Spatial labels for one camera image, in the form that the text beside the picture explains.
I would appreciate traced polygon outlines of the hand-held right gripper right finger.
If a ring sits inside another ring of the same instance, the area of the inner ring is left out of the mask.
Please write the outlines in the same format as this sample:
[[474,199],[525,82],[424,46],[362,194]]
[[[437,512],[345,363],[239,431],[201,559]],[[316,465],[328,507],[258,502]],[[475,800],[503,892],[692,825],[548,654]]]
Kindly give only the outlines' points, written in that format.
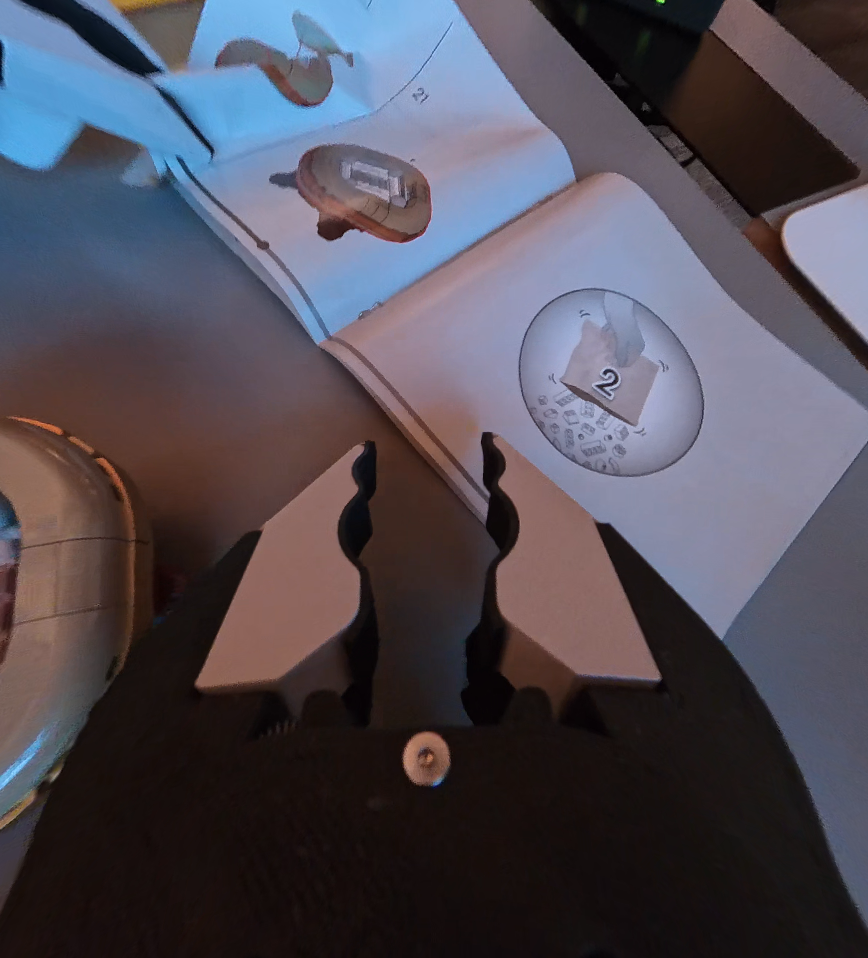
[[662,677],[595,519],[497,434],[481,437],[486,528],[497,548],[465,644],[464,712],[497,724],[538,689],[556,719],[595,685],[655,690]]

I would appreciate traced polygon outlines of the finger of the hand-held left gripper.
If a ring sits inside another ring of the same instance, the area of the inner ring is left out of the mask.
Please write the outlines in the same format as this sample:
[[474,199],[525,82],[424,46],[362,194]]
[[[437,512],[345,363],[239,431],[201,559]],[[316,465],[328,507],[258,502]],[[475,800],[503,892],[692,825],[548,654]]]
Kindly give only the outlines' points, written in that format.
[[44,43],[3,41],[0,155],[44,171],[91,126],[167,157],[208,161],[212,148],[152,82],[104,61]]
[[7,74],[164,76],[164,58],[112,2],[8,2]]

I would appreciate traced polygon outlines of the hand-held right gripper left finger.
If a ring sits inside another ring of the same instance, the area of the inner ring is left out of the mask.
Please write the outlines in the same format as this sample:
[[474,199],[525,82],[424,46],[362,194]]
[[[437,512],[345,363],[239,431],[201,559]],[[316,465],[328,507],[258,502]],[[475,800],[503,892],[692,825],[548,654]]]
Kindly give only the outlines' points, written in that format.
[[332,692],[369,724],[378,622],[361,557],[376,466],[375,444],[356,445],[263,525],[196,679],[202,694],[272,693],[299,716]]

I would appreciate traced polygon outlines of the instruction booklet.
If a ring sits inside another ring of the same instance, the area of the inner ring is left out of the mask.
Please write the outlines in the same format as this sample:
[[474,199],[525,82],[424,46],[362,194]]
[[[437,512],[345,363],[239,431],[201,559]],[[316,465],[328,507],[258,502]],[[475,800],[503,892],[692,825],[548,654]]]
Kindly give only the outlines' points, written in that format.
[[481,518],[497,433],[724,635],[868,444],[455,2],[206,2],[178,189]]

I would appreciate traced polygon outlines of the grey desk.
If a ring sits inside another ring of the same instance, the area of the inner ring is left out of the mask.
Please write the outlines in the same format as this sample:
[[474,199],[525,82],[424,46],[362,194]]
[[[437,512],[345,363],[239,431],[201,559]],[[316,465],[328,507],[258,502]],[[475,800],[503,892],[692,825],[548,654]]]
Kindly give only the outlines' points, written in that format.
[[[691,182],[532,2],[465,16],[583,174],[643,186],[752,317],[868,410],[868,352]],[[33,173],[0,158],[0,414],[124,468],[158,558],[191,576],[363,440],[384,728],[465,723],[464,638],[493,544],[369,395],[132,150],[86,133]],[[868,445],[726,635],[781,726],[868,924]]]

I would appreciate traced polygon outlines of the brick-built plant pot model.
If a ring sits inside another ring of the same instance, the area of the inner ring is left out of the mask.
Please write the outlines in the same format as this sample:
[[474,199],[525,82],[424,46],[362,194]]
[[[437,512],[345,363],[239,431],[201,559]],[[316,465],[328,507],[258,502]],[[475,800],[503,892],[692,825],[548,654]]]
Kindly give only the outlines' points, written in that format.
[[58,426],[0,417],[0,830],[57,775],[152,618],[130,478]]

